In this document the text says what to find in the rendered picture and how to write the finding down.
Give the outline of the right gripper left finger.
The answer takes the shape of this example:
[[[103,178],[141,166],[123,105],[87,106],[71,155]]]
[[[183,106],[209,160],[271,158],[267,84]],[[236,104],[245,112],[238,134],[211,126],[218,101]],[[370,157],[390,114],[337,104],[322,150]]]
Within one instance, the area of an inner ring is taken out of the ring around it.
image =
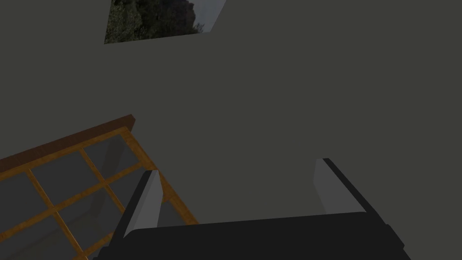
[[[145,171],[114,231],[111,243],[121,242],[133,230],[157,227],[162,200],[159,171]]]

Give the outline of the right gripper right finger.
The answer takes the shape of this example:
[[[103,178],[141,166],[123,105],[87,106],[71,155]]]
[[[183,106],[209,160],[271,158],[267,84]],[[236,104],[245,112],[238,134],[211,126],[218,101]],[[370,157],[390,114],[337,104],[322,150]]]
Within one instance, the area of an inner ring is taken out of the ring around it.
[[[327,214],[377,211],[328,158],[317,159],[313,184]]]

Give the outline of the window with trees outside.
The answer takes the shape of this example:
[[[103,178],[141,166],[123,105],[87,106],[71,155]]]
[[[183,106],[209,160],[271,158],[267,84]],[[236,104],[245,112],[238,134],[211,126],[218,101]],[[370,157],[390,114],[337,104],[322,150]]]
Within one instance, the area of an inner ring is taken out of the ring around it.
[[[212,30],[226,0],[111,0],[104,44]]]

